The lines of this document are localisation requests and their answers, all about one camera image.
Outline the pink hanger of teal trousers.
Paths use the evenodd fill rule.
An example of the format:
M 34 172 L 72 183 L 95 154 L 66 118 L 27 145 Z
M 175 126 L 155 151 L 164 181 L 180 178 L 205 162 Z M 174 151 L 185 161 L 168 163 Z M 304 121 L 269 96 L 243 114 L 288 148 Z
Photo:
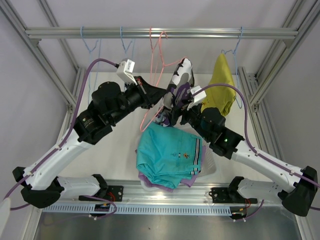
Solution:
M 149 73 L 149 80 L 152 85 L 157 86 L 161 79 L 161 75 L 163 72 L 163 57 L 162 57 L 162 49 L 161 49 L 161 40 L 162 37 L 160 36 L 155 44 L 153 44 L 152 40 L 152 27 L 149 28 L 149 42 L 150 42 L 150 49 L 151 49 L 151 59 L 150 59 L 150 73 Z

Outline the pink hanger of camouflage trousers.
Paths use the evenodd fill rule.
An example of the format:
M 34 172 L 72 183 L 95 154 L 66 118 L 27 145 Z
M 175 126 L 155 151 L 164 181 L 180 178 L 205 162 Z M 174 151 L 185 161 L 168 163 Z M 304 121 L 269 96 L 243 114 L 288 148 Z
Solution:
M 150 71 L 149 71 L 149 80 L 151 84 L 155 84 L 157 87 L 162 79 L 162 75 L 164 73 L 165 68 L 173 66 L 180 62 L 180 60 L 173 61 L 171 63 L 165 62 L 165 57 L 163 54 L 163 48 L 162 48 L 162 42 L 163 39 L 168 39 L 168 34 L 165 30 L 162 30 L 157 37 L 156 42 L 153 42 L 153 28 L 150 27 L 148 31 L 148 37 L 149 37 L 149 43 L 150 43 L 150 49 L 151 49 L 151 60 L 150 60 Z M 147 110 L 145 113 L 141 124 L 139 126 L 139 130 L 141 133 L 143 133 L 148 126 L 153 122 L 158 114 L 163 110 L 164 105 L 161 104 L 158 108 L 157 112 L 153 115 L 153 117 L 146 122 L 150 109 Z

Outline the grey purple camouflage trousers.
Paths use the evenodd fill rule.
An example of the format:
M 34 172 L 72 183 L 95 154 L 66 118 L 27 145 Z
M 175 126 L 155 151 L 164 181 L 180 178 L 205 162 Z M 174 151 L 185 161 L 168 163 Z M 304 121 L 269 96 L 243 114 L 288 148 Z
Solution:
M 188 91 L 195 86 L 192 62 L 183 58 L 175 68 L 163 97 L 163 108 L 157 114 L 155 123 L 163 127 L 176 125 L 182 108 L 189 102 Z

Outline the teal trousers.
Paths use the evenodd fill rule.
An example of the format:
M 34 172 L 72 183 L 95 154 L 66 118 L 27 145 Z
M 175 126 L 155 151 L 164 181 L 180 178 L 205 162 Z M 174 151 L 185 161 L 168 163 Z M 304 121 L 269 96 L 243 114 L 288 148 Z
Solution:
M 203 141 L 175 127 L 151 123 L 142 133 L 136 168 L 152 184 L 175 189 L 201 171 Z

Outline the blue hanger of purple trousers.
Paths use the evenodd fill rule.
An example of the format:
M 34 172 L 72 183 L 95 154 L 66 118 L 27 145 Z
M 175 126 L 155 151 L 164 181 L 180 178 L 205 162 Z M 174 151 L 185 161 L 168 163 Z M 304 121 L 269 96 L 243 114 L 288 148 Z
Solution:
M 123 32 L 123 27 L 120 27 L 120 40 L 121 40 L 121 45 L 124 51 L 124 55 L 126 58 L 133 60 L 134 59 L 134 54 L 135 54 L 135 43 L 136 39 L 132 38 L 129 43 L 126 45 L 124 41 L 124 32 Z

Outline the light blue wire hanger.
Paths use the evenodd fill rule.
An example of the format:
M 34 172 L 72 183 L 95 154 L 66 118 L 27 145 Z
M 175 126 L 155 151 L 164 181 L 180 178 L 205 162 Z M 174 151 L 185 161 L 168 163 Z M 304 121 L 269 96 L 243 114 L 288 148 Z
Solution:
M 91 74 L 92 74 L 92 70 L 94 65 L 92 65 L 94 59 L 93 59 L 93 53 L 96 50 L 96 48 L 98 48 L 98 58 L 101 56 L 101 43 L 102 43 L 102 39 L 96 39 L 94 46 L 90 47 L 87 43 L 87 41 L 85 40 L 84 37 L 84 26 L 80 27 L 80 38 L 82 40 L 82 42 L 84 43 L 85 48 L 88 51 L 89 54 L 89 68 L 88 70 L 88 77 L 87 77 L 87 87 L 88 87 L 88 94 L 87 94 L 87 103 L 90 104 L 92 98 L 91 98 L 91 92 L 92 92 L 92 83 L 91 83 Z

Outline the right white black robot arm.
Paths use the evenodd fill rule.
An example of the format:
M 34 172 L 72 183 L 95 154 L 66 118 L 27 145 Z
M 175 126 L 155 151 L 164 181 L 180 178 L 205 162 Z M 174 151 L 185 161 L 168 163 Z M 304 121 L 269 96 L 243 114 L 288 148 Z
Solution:
M 250 198 L 280 202 L 289 212 L 307 216 L 319 188 L 317 171 L 310 166 L 288 164 L 255 148 L 248 136 L 225 126 L 226 119 L 217 108 L 201 108 L 200 104 L 179 104 L 172 109 L 172 121 L 176 123 L 181 118 L 180 123 L 189 124 L 215 154 L 269 178 L 269 181 L 256 181 L 236 176 L 228 186 L 228 198 L 233 202 Z

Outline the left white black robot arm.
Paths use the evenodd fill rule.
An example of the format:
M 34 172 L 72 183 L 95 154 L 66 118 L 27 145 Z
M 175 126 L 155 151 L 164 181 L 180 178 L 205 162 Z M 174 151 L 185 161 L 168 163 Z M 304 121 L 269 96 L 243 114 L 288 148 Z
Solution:
M 58 174 L 76 157 L 97 144 L 112 132 L 113 127 L 137 108 L 150 109 L 166 94 L 166 89 L 147 83 L 141 76 L 134 78 L 122 91 L 113 81 L 102 83 L 91 95 L 88 108 L 75 119 L 62 137 L 33 166 L 16 167 L 13 176 L 22 185 L 22 198 L 39 209 L 51 206 L 60 199 L 80 201 L 106 199 L 108 184 L 100 174 L 88 177 L 61 177 Z

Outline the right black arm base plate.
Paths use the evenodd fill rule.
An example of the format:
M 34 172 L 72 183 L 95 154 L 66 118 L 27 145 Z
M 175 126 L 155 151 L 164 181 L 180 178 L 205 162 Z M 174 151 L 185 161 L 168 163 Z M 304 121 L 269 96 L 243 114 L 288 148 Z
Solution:
M 230 208 L 230 218 L 233 221 L 246 218 L 251 205 L 258 203 L 256 198 L 244 198 L 237 191 L 228 190 L 227 187 L 212 187 L 208 195 L 214 204 L 240 204 L 240 207 Z

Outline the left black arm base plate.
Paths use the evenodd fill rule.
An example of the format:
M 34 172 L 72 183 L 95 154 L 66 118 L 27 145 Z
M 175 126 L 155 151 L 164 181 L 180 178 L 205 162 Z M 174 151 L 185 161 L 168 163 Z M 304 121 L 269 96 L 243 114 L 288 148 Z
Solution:
M 93 201 L 101 202 L 96 203 L 93 208 L 93 212 L 90 213 L 93 218 L 104 218 L 112 216 L 118 210 L 116 203 L 120 203 L 123 200 L 124 187 L 121 185 L 110 185 L 107 189 L 99 190 L 94 195 L 81 195 L 78 197 L 79 201 Z

